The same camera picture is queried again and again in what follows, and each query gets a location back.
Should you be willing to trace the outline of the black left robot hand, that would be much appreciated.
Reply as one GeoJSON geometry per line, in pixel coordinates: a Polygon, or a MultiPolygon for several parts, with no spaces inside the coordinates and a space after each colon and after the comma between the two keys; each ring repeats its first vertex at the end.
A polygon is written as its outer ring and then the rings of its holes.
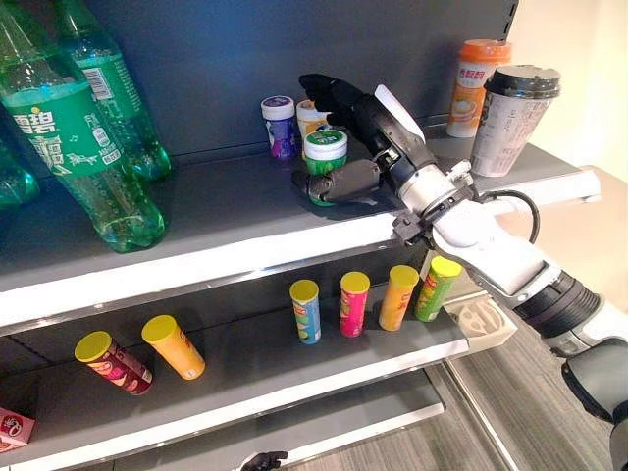
{"type": "Polygon", "coordinates": [[[254,453],[240,465],[240,471],[270,471],[278,469],[288,459],[287,451],[266,451],[254,453]]]}

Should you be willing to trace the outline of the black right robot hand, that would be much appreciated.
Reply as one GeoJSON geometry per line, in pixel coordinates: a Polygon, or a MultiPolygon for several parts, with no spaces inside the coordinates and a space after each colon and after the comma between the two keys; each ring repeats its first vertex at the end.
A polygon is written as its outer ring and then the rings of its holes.
{"type": "Polygon", "coordinates": [[[329,123],[346,128],[371,154],[319,176],[294,171],[292,184],[308,198],[324,203],[352,201],[383,183],[398,190],[436,163],[424,138],[410,131],[375,95],[322,74],[305,74],[298,81],[316,109],[328,114],[329,123]]]}

